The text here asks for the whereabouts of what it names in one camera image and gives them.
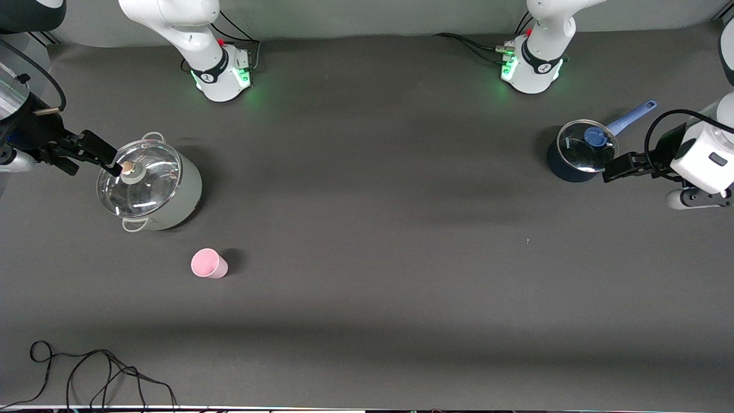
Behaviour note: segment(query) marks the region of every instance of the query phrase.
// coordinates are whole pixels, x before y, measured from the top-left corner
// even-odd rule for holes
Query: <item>cable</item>
[[[523,21],[524,21],[524,20],[525,20],[525,18],[526,18],[526,17],[528,17],[529,15],[530,15],[530,10],[528,10],[528,11],[527,11],[527,12],[525,13],[525,15],[523,16],[523,18],[521,18],[521,19],[520,19],[520,22],[519,22],[519,23],[517,24],[517,28],[515,28],[515,34],[516,34],[516,35],[519,35],[519,34],[520,34],[520,25],[521,25],[521,24],[523,24]]]
[[[726,14],[727,14],[727,13],[729,12],[729,10],[731,10],[731,9],[732,9],[732,7],[734,7],[734,4],[730,4],[730,5],[729,5],[729,7],[727,7],[727,8],[726,8],[726,10],[724,10],[724,11],[723,11],[723,12],[721,12],[721,13],[719,13],[719,17],[717,17],[717,18],[722,18],[722,17],[724,17],[724,16],[725,16],[725,15],[726,15]]]
[[[653,161],[650,158],[650,138],[653,136],[653,131],[655,130],[655,127],[662,121],[664,118],[667,118],[670,115],[675,115],[677,113],[682,113],[684,115],[693,116],[694,118],[698,118],[701,121],[704,121],[706,123],[709,123],[710,125],[713,125],[717,128],[723,129],[726,132],[729,132],[730,134],[734,134],[734,128],[724,125],[723,123],[717,122],[714,119],[709,118],[708,116],[701,115],[698,112],[694,112],[692,110],[688,109],[674,109],[669,110],[668,112],[665,112],[664,114],[658,116],[657,119],[653,121],[653,123],[650,125],[650,128],[647,130],[647,134],[644,137],[644,157],[647,160],[647,163],[650,165],[650,167],[653,169],[653,171],[657,172],[658,175],[661,177],[668,179],[670,181],[676,181],[675,178],[670,176],[667,172],[663,173],[657,165],[653,163]]]
[[[56,42],[54,41],[54,39],[50,38],[50,37],[49,37],[49,36],[48,36],[48,35],[47,35],[46,33],[44,33],[44,32],[39,32],[39,33],[40,33],[40,34],[41,34],[41,35],[42,35],[43,37],[45,37],[45,38],[46,38],[46,40],[48,40],[49,42],[51,42],[51,44],[56,44]]]
[[[47,72],[44,68],[40,67],[38,63],[31,60],[30,57],[23,54],[22,51],[17,50],[10,43],[6,42],[5,40],[0,39],[0,44],[2,44],[6,48],[8,48],[8,50],[17,54],[20,58],[28,62],[31,66],[33,66],[37,71],[41,72],[41,74],[44,75],[48,79],[48,81],[54,86],[54,88],[56,89],[56,91],[59,94],[59,97],[61,98],[61,104],[57,107],[57,109],[59,110],[59,112],[63,111],[64,108],[66,108],[66,95],[64,94],[64,91],[61,89],[61,86],[56,81],[56,79],[54,79],[53,76],[51,76],[51,74]]]
[[[34,35],[31,32],[28,32],[28,34],[31,35],[31,37],[33,37],[38,43],[41,43],[41,46],[46,47],[46,44],[41,39],[39,39],[38,36]]]
[[[48,349],[48,357],[44,359],[36,358],[35,350],[39,344],[43,344],[44,346],[46,346],[46,349]],[[107,359],[107,366],[108,366],[107,381],[90,401],[90,409],[92,409],[92,404],[94,400],[99,396],[100,393],[102,393],[102,404],[101,404],[102,407],[100,409],[100,413],[104,412],[104,407],[106,405],[107,388],[120,374],[125,375],[125,376],[135,377],[135,379],[137,380],[138,395],[140,396],[140,401],[142,403],[143,409],[145,409],[148,406],[148,404],[145,402],[145,398],[143,397],[142,386],[140,383],[141,381],[146,381],[152,384],[159,384],[159,385],[166,387],[166,389],[168,389],[169,396],[171,397],[171,408],[175,410],[175,407],[178,405],[178,402],[176,401],[176,396],[173,394],[173,389],[171,389],[171,386],[169,386],[168,384],[162,381],[157,381],[153,378],[147,377],[146,375],[139,372],[138,369],[135,368],[135,366],[126,365],[125,363],[121,362],[117,358],[117,356],[115,356],[114,353],[112,353],[111,351],[107,349],[100,348],[100,349],[92,350],[84,354],[54,353],[53,348],[51,348],[51,344],[49,344],[48,342],[44,340],[38,340],[34,342],[33,344],[31,344],[31,349],[30,349],[29,354],[33,362],[46,363],[46,374],[43,378],[43,385],[41,386],[38,393],[35,396],[33,396],[32,398],[28,400],[16,401],[14,403],[7,404],[5,406],[0,407],[0,410],[7,409],[8,407],[15,406],[17,404],[30,403],[36,400],[37,398],[39,398],[43,394],[44,390],[46,390],[46,387],[48,386],[48,377],[51,375],[51,366],[54,360],[59,356],[66,356],[66,357],[73,357],[73,358],[81,357],[81,360],[79,360],[79,362],[76,363],[74,368],[71,370],[71,373],[69,373],[69,377],[67,378],[67,381],[66,381],[66,409],[67,409],[67,412],[71,411],[72,409],[70,406],[69,394],[70,394],[71,384],[74,379],[74,374],[76,373],[77,369],[79,369],[79,367],[85,361],[87,361],[87,359],[89,359],[91,356],[94,356],[96,354],[102,354]],[[114,375],[112,375],[112,365],[113,364],[115,365],[115,367],[117,367],[117,372]]]
[[[452,39],[456,39],[456,40],[459,41],[459,43],[461,43],[462,45],[466,46],[466,48],[469,49],[469,51],[471,51],[472,53],[474,53],[474,55],[476,55],[479,59],[482,59],[485,62],[495,63],[495,64],[498,64],[498,65],[504,64],[504,62],[502,60],[493,60],[493,59],[490,59],[489,57],[486,57],[483,54],[479,53],[474,47],[477,47],[477,48],[479,48],[481,50],[485,50],[485,51],[494,51],[495,49],[494,48],[490,48],[489,46],[484,46],[484,45],[482,45],[480,43],[475,42],[474,40],[468,39],[468,38],[466,38],[464,36],[455,35],[454,33],[437,33],[434,36],[438,36],[438,37],[450,37]]]
[[[258,68],[258,65],[260,64],[260,46],[263,45],[263,42],[258,41],[258,50],[255,52],[255,64],[252,65],[252,70],[255,70]]]
[[[438,37],[450,37],[452,39],[456,39],[456,40],[459,40],[459,41],[462,41],[462,42],[469,43],[469,44],[471,44],[472,46],[474,46],[474,47],[476,47],[478,49],[488,50],[488,51],[495,51],[495,48],[493,48],[492,46],[485,46],[485,45],[483,45],[483,44],[481,44],[479,42],[476,42],[474,40],[471,40],[469,37],[457,35],[456,33],[441,32],[441,33],[436,33],[434,36],[438,36]]]
[[[258,40],[241,39],[239,37],[230,36],[227,33],[224,33],[222,30],[219,30],[219,28],[217,26],[215,26],[214,23],[211,24],[211,28],[214,29],[215,31],[217,31],[217,33],[219,33],[220,35],[225,36],[225,37],[229,37],[232,40],[238,40],[238,41],[241,41],[241,42],[248,42],[248,43],[257,43],[258,42]]]
[[[250,37],[249,34],[245,33],[244,30],[240,29],[239,26],[237,26],[234,22],[232,22],[232,20],[230,20],[229,17],[227,17],[227,15],[224,12],[220,11],[219,14],[222,15],[222,17],[225,18],[225,20],[228,21],[229,24],[231,24],[235,29],[237,29],[238,32],[242,33],[245,37],[250,39],[250,41],[252,42],[257,41],[253,39],[252,37]]]
[[[525,24],[524,24],[524,25],[523,25],[523,27],[522,27],[522,28],[520,29],[520,31],[519,31],[519,32],[517,32],[517,33],[515,33],[515,34],[516,34],[516,35],[519,35],[520,33],[522,33],[522,32],[523,32],[523,30],[525,30],[525,28],[526,28],[526,27],[528,26],[528,23],[530,23],[531,21],[533,21],[533,18],[532,18],[532,17],[530,17],[530,18],[528,19],[528,21],[526,21],[526,22],[525,22]]]
[[[46,34],[46,36],[49,36],[49,37],[51,38],[51,40],[53,40],[53,41],[54,41],[54,43],[61,43],[61,42],[59,41],[59,38],[58,38],[58,37],[56,37],[56,36],[54,36],[54,34],[53,34],[53,33],[51,33],[51,32],[44,32],[44,33]]]

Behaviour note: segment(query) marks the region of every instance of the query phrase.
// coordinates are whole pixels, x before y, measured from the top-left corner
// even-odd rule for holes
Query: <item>blue handle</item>
[[[658,102],[646,101],[645,103],[632,109],[627,115],[624,115],[616,121],[610,123],[607,128],[609,128],[609,131],[611,131],[614,136],[617,136],[621,131],[625,130],[627,126],[630,126],[634,121],[645,116],[656,107],[658,107]]]

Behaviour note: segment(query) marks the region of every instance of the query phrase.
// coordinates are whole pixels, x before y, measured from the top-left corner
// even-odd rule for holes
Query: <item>pink cup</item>
[[[191,271],[202,278],[220,279],[227,274],[228,269],[225,259],[211,248],[199,250],[191,259]]]

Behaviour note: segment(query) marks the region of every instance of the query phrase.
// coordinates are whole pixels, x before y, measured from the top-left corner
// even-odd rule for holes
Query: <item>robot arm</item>
[[[573,19],[579,10],[606,0],[527,0],[536,23],[531,34],[505,42],[514,48],[501,78],[523,93],[541,93],[558,77],[561,56],[576,33]]]
[[[734,23],[724,28],[719,56],[734,86]],[[664,133],[653,150],[650,136],[668,115],[683,113],[688,121]],[[629,152],[605,165],[604,182],[626,176],[651,175],[680,182],[666,201],[674,209],[728,207],[734,191],[734,91],[698,112],[672,110],[656,119],[645,137],[642,154]]]
[[[4,34],[55,29],[64,19],[65,0],[0,1],[0,32]],[[90,162],[110,174],[120,174],[114,164],[117,150],[90,131],[69,132],[61,119],[65,98],[58,84],[43,68],[15,47],[0,43],[40,71],[62,95],[59,107],[50,108],[25,85],[31,77],[16,74],[0,63],[0,172],[24,172],[37,162],[56,166],[69,175]]]
[[[173,44],[192,68],[204,96],[223,102],[250,86],[247,51],[220,45],[208,24],[219,16],[219,0],[119,0],[128,18]]]

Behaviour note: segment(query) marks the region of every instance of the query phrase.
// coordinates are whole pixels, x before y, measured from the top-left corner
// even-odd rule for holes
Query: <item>green led light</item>
[[[559,73],[561,73],[561,65],[563,65],[563,59],[561,59],[560,62],[558,62],[558,69],[556,70],[556,74],[553,75],[553,80],[558,79]]]
[[[515,74],[515,68],[517,67],[517,56],[513,56],[508,62],[505,62],[507,68],[502,70],[502,79],[509,81],[512,79],[512,75]]]
[[[250,74],[247,69],[232,68],[232,72],[236,75],[237,83],[243,89],[250,86]]]
[[[201,90],[201,85],[199,85],[199,79],[196,78],[196,75],[194,74],[194,71],[191,71],[191,77],[194,78],[194,82],[196,82],[196,88],[198,90]]]

